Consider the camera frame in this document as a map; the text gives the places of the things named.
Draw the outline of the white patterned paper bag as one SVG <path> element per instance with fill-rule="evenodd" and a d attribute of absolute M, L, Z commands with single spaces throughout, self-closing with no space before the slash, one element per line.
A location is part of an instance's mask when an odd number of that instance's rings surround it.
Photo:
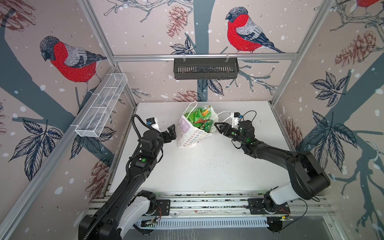
<path fill-rule="evenodd" d="M 231 119 L 230 111 L 222 111 L 216 113 L 214 108 L 211 106 L 211 117 L 204 123 L 191 124 L 185 117 L 184 114 L 191 112 L 198 106 L 197 102 L 192 102 L 188 105 L 178 122 L 177 126 L 177 145 L 178 148 L 191 148 L 196 146 L 202 140 L 211 137 L 216 132 L 214 123 L 224 122 Z"/>

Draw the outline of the green orange snack packet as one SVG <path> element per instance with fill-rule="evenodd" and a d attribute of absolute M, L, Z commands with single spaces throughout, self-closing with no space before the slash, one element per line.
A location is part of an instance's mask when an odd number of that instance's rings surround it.
<path fill-rule="evenodd" d="M 204 123 L 211 117 L 211 106 L 204 106 L 197 110 L 195 114 L 195 123 Z"/>

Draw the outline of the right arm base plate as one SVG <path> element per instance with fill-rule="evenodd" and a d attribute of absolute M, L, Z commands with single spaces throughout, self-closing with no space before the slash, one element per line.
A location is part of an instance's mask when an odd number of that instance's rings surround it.
<path fill-rule="evenodd" d="M 282 205 L 275 204 L 272 200 L 253 198 L 248 199 L 247 209 L 251 215 L 290 215 L 291 211 L 287 203 Z"/>

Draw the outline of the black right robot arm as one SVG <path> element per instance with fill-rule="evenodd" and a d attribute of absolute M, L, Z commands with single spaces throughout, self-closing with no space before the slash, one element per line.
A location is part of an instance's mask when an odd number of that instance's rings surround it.
<path fill-rule="evenodd" d="M 288 171 L 290 182 L 269 190 L 264 194 L 263 205 L 268 213 L 277 212 L 289 201 L 311 200 L 331 185 L 329 177 L 308 152 L 292 152 L 270 146 L 255 137 L 255 128 L 251 121 L 239 122 L 234 128 L 228 123 L 215 123 L 220 134 L 239 142 L 238 147 L 244 154 L 278 165 Z"/>

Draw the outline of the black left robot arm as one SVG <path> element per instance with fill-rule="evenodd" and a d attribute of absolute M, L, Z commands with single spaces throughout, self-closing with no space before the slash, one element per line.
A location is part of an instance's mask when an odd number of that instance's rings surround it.
<path fill-rule="evenodd" d="M 176 138 L 175 125 L 164 132 L 149 127 L 139 136 L 138 145 L 126 165 L 126 176 L 118 188 L 92 217 L 81 220 L 80 240 L 121 240 L 141 216 L 156 211 L 156 194 L 138 189 L 160 161 L 164 144 Z"/>

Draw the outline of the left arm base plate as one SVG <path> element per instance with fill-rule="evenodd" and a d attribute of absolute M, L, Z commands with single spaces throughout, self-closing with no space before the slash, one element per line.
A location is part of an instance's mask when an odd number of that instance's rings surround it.
<path fill-rule="evenodd" d="M 170 208 L 171 208 L 170 200 L 157 200 L 156 206 L 153 209 L 150 208 L 149 211 L 144 214 L 144 216 L 150 216 L 150 217 L 169 216 Z"/>

